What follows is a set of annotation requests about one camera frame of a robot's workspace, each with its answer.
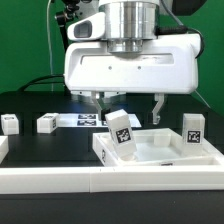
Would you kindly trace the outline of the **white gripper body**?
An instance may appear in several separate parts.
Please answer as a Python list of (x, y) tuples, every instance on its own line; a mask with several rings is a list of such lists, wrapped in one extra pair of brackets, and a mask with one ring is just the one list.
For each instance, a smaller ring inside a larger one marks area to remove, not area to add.
[(65, 84), (71, 91), (188, 94), (198, 86), (197, 34), (145, 41), (140, 53), (110, 53), (105, 42), (69, 46)]

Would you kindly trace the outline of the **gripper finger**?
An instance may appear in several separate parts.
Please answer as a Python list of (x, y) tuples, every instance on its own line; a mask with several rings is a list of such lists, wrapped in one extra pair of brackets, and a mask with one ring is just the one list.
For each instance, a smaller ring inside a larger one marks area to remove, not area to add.
[(103, 102), (103, 99), (100, 96), (100, 93), (93, 91), (91, 93), (91, 99), (92, 99), (92, 102), (94, 103), (94, 105), (95, 105), (95, 107), (98, 111), (98, 118), (100, 120), (104, 120), (105, 119), (106, 107), (105, 107), (105, 104)]
[(152, 110), (153, 124), (158, 125), (160, 122), (160, 110), (162, 109), (165, 102), (165, 95), (155, 94), (154, 101), (155, 101), (155, 106)]

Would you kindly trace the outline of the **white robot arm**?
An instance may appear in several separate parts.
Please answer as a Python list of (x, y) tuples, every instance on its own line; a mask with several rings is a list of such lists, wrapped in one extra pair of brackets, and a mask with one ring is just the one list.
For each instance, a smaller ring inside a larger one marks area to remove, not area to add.
[(100, 118), (109, 111), (104, 93), (152, 93), (152, 122), (157, 124), (167, 94), (197, 89), (203, 37), (182, 23), (158, 26), (161, 12), (175, 16), (172, 5), (165, 0), (99, 0), (95, 14), (68, 27), (72, 43), (65, 54), (65, 84), (72, 92), (88, 93)]

